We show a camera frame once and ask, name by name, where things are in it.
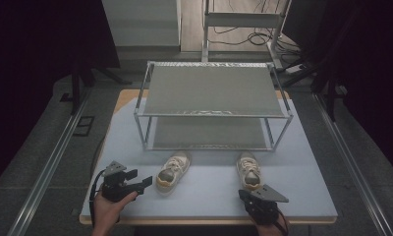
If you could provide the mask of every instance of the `shoelace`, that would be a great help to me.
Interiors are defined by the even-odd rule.
[[[255,174],[259,175],[258,165],[250,158],[242,158],[242,165],[246,171],[253,171]]]
[[[182,161],[179,159],[171,159],[168,164],[167,167],[172,169],[173,171],[178,171],[180,170],[182,172],[182,167],[181,167]]]

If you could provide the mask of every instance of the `wall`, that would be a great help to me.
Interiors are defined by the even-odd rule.
[[[103,0],[116,46],[179,46],[180,0]]]

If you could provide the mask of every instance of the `metal rail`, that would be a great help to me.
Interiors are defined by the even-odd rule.
[[[326,113],[325,102],[322,97],[316,93],[313,94],[315,101],[319,106],[319,110],[321,111],[321,115],[325,121],[325,124],[328,127],[328,130],[331,133],[334,142],[340,151],[341,157],[343,158],[347,169],[356,184],[357,189],[362,197],[362,200],[367,207],[368,213],[370,214],[371,219],[373,220],[374,225],[376,226],[379,235],[385,236],[393,236],[393,231],[386,219],[386,216],[380,207],[373,191],[367,180],[365,179],[362,171],[356,163],[355,158],[349,150],[346,142],[344,141],[343,136],[341,135],[340,130],[335,122],[331,120],[331,118]]]
[[[64,132],[62,133],[58,143],[55,146],[55,149],[53,149],[51,155],[49,156],[49,159],[47,160],[41,173],[37,177],[36,182],[34,183],[30,193],[28,194],[28,197],[26,198],[26,201],[23,204],[18,216],[16,217],[13,225],[7,233],[8,236],[25,235],[26,231],[28,230],[28,226],[30,225],[31,220],[36,213],[37,207],[39,206],[40,201],[43,198],[44,193],[46,192],[47,186],[49,185],[50,180],[55,173],[56,167],[61,160],[62,154],[66,149],[69,139],[71,138],[75,128],[77,127],[81,114],[83,114],[91,90],[92,88],[84,88],[82,102],[79,109],[69,119]]]

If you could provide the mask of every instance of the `metal rack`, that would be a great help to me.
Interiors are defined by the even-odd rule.
[[[203,42],[201,61],[208,61],[208,28],[266,28],[274,29],[273,35],[279,35],[285,21],[290,0],[286,0],[282,12],[279,14],[268,13],[223,13],[209,12],[209,0],[205,0],[203,17]],[[267,42],[267,48],[273,59],[276,69],[282,69],[279,57],[275,51],[278,36],[274,36],[271,42]]]

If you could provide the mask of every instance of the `metal frame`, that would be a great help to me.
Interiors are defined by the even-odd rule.
[[[283,10],[279,14],[266,13],[215,13],[209,12],[209,0],[205,0],[203,14],[203,42],[201,62],[208,62],[208,28],[210,27],[238,27],[238,28],[273,28],[273,35],[279,35],[283,28],[286,12],[290,0],[285,1]],[[278,36],[267,42],[267,48],[276,69],[282,69],[282,64],[275,51]]]
[[[179,116],[177,114],[143,114],[143,109],[141,107],[141,102],[142,102],[142,95],[143,95],[143,91],[145,88],[145,85],[148,83],[148,81],[151,80],[151,75],[153,72],[153,69],[155,66],[180,66],[180,67],[193,67],[193,66],[200,66],[200,67],[206,67],[206,66],[214,66],[214,67],[233,67],[233,66],[246,66],[246,67],[264,67],[267,68],[268,70],[272,71],[272,78],[274,78],[277,88],[282,96],[282,99],[284,101],[284,106],[286,108],[286,112],[287,114],[284,114],[282,117],[277,117],[277,116],[262,116],[262,115],[251,115],[251,116],[247,116],[247,115],[229,115],[230,117],[246,117],[246,118],[259,118],[259,119],[263,119],[264,124],[266,126],[267,129],[267,135],[269,138],[269,142],[266,145],[270,145],[270,147],[266,147],[266,148],[247,148],[250,150],[266,150],[266,151],[276,151],[280,141],[282,140],[282,137],[284,135],[284,133],[286,132],[289,124],[291,123],[292,119],[293,119],[293,113],[291,111],[291,108],[289,107],[289,103],[287,101],[285,92],[282,90],[279,79],[277,77],[277,73],[276,73],[276,69],[275,66],[273,65],[273,63],[214,63],[214,62],[148,62],[147,63],[147,69],[145,72],[145,76],[143,79],[143,82],[141,84],[141,88],[140,88],[140,94],[139,94],[139,98],[138,98],[138,102],[136,104],[136,108],[135,108],[135,112],[134,112],[134,116],[135,116],[135,120],[136,123],[138,125],[138,129],[139,129],[139,133],[140,133],[140,139],[141,139],[141,143],[144,149],[176,149],[176,147],[167,147],[167,148],[161,148],[161,147],[150,147],[149,146],[149,137],[150,137],[150,127],[152,125],[152,118],[153,117],[174,117],[174,116]],[[184,116],[184,117],[203,117],[203,116],[210,116],[210,114],[181,114],[180,116]],[[270,130],[270,126],[269,126],[269,119],[283,119],[286,120],[286,123],[284,124],[282,131],[280,132],[280,134],[276,137],[275,135],[275,139],[276,141],[274,142],[273,140],[273,135],[271,133]],[[191,147],[193,149],[241,149],[240,147]]]

